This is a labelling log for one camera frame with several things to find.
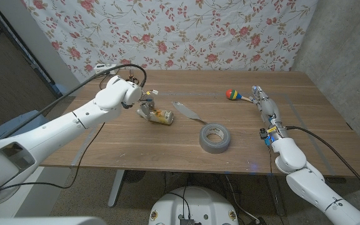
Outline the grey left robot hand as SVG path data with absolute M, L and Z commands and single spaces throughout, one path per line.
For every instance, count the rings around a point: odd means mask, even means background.
M 137 109 L 136 113 L 144 118 L 145 120 L 149 121 L 154 109 L 154 95 L 158 95 L 159 91 L 157 90 L 150 90 L 146 91 L 142 94 L 139 102 L 140 107 Z

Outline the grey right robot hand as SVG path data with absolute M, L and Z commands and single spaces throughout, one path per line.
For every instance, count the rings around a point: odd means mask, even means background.
M 260 86 L 252 87 L 250 100 L 255 104 L 261 113 L 261 119 L 265 128 L 261 128 L 259 135 L 268 144 L 278 139 L 288 138 L 287 130 L 283 126 L 281 114 L 277 104 L 270 98 Z

